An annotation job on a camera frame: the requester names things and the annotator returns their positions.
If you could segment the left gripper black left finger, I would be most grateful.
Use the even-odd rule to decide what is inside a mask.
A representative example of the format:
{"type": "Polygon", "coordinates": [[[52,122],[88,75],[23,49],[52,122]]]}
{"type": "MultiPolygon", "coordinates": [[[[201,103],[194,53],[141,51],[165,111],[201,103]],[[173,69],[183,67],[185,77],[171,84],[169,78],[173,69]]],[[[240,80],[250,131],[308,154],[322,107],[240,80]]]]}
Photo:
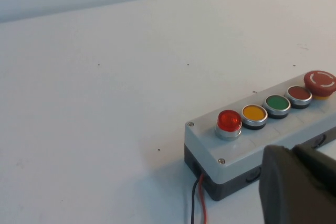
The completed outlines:
{"type": "Polygon", "coordinates": [[[262,158],[259,195],[265,223],[335,223],[335,197],[292,149],[268,145],[262,158]]]}

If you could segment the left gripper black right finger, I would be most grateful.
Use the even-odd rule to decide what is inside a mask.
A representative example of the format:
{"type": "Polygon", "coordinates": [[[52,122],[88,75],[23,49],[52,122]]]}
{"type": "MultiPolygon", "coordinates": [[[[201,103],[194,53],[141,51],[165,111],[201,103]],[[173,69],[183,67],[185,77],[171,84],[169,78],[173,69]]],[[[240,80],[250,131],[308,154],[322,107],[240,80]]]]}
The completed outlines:
{"type": "Polygon", "coordinates": [[[296,145],[292,151],[315,180],[335,197],[335,160],[306,145],[296,145]]]}

